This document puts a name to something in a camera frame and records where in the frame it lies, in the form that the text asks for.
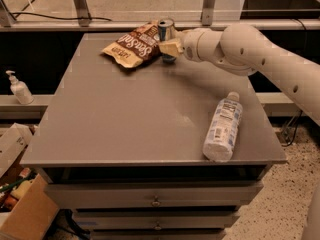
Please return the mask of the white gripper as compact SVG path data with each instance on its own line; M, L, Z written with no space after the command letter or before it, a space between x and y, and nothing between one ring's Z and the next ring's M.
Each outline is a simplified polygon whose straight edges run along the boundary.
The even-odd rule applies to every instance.
M173 57L179 57L184 49L184 56L187 59L195 62L205 61L213 52L211 34L211 30L202 28L182 31L176 30L176 38L160 42L159 49L162 54Z

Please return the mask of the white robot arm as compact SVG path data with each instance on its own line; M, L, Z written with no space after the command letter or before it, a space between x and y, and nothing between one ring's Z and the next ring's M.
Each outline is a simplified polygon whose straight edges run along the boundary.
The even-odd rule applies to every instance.
M173 60L210 62L234 75L261 73L314 123L320 125L320 67L272 43L255 27L228 26L178 31L170 20L158 24L160 51Z

